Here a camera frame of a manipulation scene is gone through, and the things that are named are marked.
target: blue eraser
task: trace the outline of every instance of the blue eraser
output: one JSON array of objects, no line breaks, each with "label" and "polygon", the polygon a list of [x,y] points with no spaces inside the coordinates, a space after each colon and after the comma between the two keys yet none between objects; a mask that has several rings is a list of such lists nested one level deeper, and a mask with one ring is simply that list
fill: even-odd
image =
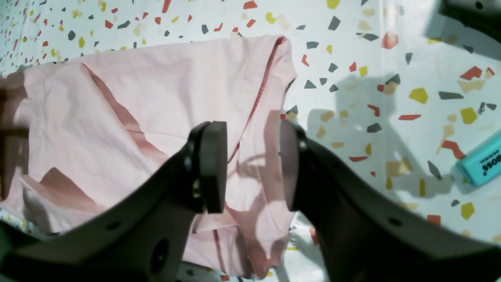
[{"label": "blue eraser", "polygon": [[457,163],[468,183],[482,186],[501,174],[501,133],[497,133]]}]

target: terrazzo countertop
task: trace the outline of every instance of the terrazzo countertop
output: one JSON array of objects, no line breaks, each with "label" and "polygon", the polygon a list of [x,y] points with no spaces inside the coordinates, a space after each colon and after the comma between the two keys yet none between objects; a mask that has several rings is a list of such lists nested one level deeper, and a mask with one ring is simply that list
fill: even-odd
[{"label": "terrazzo countertop", "polygon": [[[283,118],[390,200],[499,243],[501,178],[474,188],[454,165],[501,124],[501,45],[437,9],[435,0],[8,0],[0,4],[0,71],[110,50],[285,35],[299,76]],[[265,281],[328,281],[314,238],[298,214],[284,264]],[[190,264],[179,280],[245,281]]]}]

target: eraser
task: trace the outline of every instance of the eraser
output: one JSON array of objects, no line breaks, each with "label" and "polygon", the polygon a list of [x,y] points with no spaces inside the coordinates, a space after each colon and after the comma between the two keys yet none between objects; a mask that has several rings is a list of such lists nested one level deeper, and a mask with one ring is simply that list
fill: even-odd
[{"label": "eraser", "polygon": [[479,187],[501,174],[501,134],[495,134],[456,165],[468,180]]}]

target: screw hole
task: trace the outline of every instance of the screw hole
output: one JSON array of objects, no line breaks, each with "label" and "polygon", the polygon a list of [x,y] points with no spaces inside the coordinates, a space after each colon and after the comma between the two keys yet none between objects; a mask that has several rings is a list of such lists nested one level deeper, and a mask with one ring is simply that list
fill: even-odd
[{"label": "screw hole", "polygon": [[167,261],[167,253],[169,251],[169,243],[166,239],[160,240],[153,250],[151,255],[151,273],[155,274],[162,270],[165,262]]},{"label": "screw hole", "polygon": [[395,226],[402,226],[402,222],[395,218],[390,218],[388,221]]},{"label": "screw hole", "polygon": [[120,227],[120,222],[119,221],[115,221],[115,222],[112,222],[112,223],[108,224],[108,226],[106,227],[106,229],[108,229],[109,231],[112,231],[112,230],[117,229],[118,227]]}]

